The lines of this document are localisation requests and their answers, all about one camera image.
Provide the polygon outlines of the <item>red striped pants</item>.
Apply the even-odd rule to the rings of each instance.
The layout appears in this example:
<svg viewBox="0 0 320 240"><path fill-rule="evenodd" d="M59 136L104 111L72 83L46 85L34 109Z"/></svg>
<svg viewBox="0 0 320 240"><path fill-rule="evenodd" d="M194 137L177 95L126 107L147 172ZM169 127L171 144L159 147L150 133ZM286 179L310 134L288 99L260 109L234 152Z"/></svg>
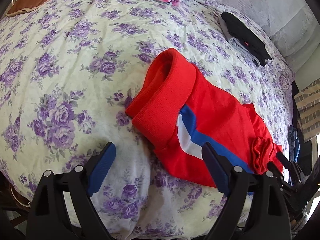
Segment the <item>red striped pants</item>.
<svg viewBox="0 0 320 240"><path fill-rule="evenodd" d="M276 157L282 147L273 141L253 104L242 104L212 85L173 48L154 59L126 114L176 178L215 186L202 158L206 142L249 173L263 174L269 162L283 169Z"/></svg>

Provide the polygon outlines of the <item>blue denim jeans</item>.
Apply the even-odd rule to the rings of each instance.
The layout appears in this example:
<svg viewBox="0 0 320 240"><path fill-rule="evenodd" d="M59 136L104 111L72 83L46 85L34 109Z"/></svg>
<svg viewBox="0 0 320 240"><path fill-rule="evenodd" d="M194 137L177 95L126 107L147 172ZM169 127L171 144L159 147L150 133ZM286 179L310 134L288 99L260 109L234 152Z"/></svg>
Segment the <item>blue denim jeans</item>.
<svg viewBox="0 0 320 240"><path fill-rule="evenodd" d="M292 162L298 161L298 156L300 153L300 142L298 137L298 129L294 128L292 125L288 129L288 143L289 143L289 159Z"/></svg>

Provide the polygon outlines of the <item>beige checkered cloth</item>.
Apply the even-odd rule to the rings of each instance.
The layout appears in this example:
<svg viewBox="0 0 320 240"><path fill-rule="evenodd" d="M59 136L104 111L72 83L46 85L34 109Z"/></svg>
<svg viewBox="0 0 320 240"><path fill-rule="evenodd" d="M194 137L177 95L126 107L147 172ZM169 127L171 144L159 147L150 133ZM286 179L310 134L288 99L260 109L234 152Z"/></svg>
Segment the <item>beige checkered cloth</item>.
<svg viewBox="0 0 320 240"><path fill-rule="evenodd" d="M319 79L302 89L294 96L300 116L300 129L304 141L309 141L319 134L320 123L320 83Z"/></svg>

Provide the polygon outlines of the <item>folded grey garment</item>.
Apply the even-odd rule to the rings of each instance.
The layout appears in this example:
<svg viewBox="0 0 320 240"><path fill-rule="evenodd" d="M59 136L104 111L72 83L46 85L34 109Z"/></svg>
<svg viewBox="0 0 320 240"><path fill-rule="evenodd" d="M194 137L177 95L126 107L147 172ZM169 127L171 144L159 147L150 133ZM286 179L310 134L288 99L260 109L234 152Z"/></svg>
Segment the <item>folded grey garment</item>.
<svg viewBox="0 0 320 240"><path fill-rule="evenodd" d="M228 43L235 49L237 50L246 60L252 62L253 64L255 64L256 67L260 66L260 61L252 54L248 51L248 49L246 49L241 43L240 41L233 37L227 28L227 25L225 23L225 21L221 18L219 20L220 25L221 25L221 29L222 32L226 38L226 40L228 41Z"/></svg>

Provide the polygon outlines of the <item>purple floral bedspread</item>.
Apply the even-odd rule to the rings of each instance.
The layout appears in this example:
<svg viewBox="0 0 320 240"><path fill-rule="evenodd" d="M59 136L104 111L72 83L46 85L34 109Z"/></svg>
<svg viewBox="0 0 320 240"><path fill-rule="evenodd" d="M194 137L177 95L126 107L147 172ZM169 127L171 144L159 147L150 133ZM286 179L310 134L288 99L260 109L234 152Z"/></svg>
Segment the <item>purple floral bedspread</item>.
<svg viewBox="0 0 320 240"><path fill-rule="evenodd" d="M256 67L226 40L233 14L265 44ZM167 174L125 115L153 59L177 49L213 85L253 103L288 154L293 72L252 19L214 0L52 0L1 20L1 172L31 201L45 170L67 172L109 141L117 156L95 208L116 239L191 239L225 203Z"/></svg>

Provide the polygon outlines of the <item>folded black garment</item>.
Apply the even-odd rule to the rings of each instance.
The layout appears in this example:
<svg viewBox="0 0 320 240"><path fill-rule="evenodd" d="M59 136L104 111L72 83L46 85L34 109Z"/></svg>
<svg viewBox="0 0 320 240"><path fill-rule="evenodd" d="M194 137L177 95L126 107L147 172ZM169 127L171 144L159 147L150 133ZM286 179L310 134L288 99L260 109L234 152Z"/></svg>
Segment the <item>folded black garment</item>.
<svg viewBox="0 0 320 240"><path fill-rule="evenodd" d="M264 67L266 61L272 59L265 44L242 21L226 11L221 14L221 18L225 21L229 33L260 61L260 66Z"/></svg>

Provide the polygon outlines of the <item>white lace pillow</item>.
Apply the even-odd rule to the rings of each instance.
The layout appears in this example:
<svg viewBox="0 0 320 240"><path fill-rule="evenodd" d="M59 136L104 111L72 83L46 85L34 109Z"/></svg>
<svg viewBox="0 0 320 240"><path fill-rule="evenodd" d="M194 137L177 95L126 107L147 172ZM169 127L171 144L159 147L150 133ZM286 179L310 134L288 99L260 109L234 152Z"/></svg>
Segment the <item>white lace pillow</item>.
<svg viewBox="0 0 320 240"><path fill-rule="evenodd" d="M319 45L319 23L305 0L215 0L256 22L297 72Z"/></svg>

